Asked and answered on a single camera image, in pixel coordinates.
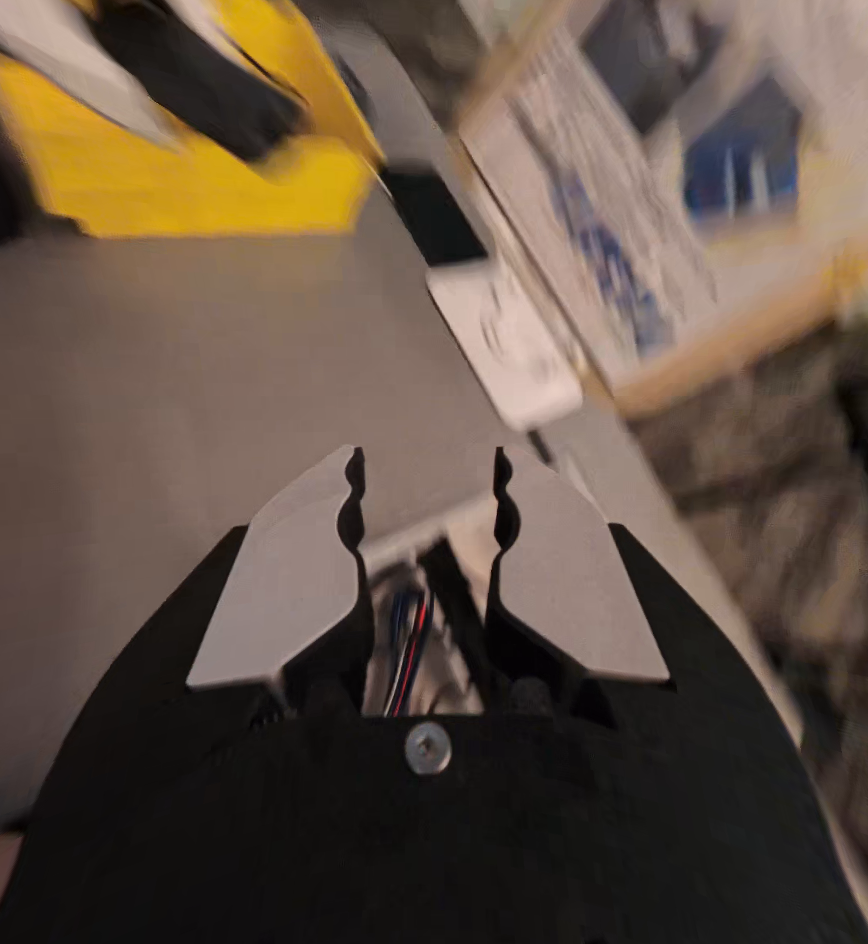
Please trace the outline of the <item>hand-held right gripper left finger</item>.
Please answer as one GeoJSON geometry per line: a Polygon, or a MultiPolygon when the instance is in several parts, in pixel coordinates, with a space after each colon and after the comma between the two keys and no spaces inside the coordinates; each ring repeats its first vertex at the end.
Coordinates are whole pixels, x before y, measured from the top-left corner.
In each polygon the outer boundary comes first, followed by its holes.
{"type": "Polygon", "coordinates": [[[373,648],[364,559],[362,448],[343,445],[251,518],[187,676],[194,690],[354,677],[362,691],[373,648]]]}

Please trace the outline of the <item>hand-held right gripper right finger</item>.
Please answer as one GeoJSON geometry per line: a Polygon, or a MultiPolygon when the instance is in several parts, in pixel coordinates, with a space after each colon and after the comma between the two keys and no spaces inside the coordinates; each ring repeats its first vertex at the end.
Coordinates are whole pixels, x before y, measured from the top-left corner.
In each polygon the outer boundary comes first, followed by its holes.
{"type": "Polygon", "coordinates": [[[593,677],[669,681],[608,521],[587,492],[520,447],[497,449],[493,491],[490,614],[593,677]]]}

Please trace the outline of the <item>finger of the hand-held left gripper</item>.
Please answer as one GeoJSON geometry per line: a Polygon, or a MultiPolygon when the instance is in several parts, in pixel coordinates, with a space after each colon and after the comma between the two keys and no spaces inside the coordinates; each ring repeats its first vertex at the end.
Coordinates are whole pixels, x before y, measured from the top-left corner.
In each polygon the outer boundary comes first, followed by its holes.
{"type": "Polygon", "coordinates": [[[173,147],[168,122],[146,90],[101,48],[72,4],[0,1],[0,52],[113,124],[173,147]]]}

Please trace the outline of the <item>yellow plastic bin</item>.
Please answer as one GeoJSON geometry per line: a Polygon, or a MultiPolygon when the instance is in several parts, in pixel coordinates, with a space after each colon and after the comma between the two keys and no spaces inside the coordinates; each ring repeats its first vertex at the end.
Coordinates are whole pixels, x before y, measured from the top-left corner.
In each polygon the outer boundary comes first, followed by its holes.
{"type": "Polygon", "coordinates": [[[309,20],[292,2],[206,2],[224,34],[307,105],[308,126],[246,163],[153,100],[159,147],[0,52],[0,126],[40,209],[104,239],[350,230],[383,151],[309,20]]]}

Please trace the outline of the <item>clear plastic bin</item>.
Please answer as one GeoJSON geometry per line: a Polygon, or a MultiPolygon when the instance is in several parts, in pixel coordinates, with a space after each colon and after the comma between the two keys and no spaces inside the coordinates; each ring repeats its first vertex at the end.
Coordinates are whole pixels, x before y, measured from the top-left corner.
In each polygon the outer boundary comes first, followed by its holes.
{"type": "Polygon", "coordinates": [[[615,731],[619,723],[605,678],[591,676],[564,656],[552,657],[509,620],[490,614],[490,573],[498,553],[496,451],[487,526],[494,549],[484,606],[477,605],[473,581],[449,532],[412,557],[393,560],[375,581],[389,591],[374,625],[362,714],[372,722],[423,731],[494,717],[615,731]]]}

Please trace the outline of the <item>white stand base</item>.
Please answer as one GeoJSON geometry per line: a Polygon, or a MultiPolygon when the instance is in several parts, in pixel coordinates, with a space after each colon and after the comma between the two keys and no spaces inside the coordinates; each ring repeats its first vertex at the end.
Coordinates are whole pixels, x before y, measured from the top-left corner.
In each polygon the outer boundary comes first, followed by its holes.
{"type": "Polygon", "coordinates": [[[482,259],[431,267],[426,285],[511,431],[542,428],[580,409],[584,395],[579,379],[510,266],[482,259]]]}

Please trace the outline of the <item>black flat desk pad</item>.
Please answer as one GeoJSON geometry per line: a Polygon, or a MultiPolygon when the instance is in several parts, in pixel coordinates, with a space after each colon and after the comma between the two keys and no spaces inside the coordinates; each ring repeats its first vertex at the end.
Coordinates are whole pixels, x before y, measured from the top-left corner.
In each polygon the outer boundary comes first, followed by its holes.
{"type": "Polygon", "coordinates": [[[488,259],[486,245],[434,166],[419,162],[386,165],[379,181],[429,268],[488,259]]]}

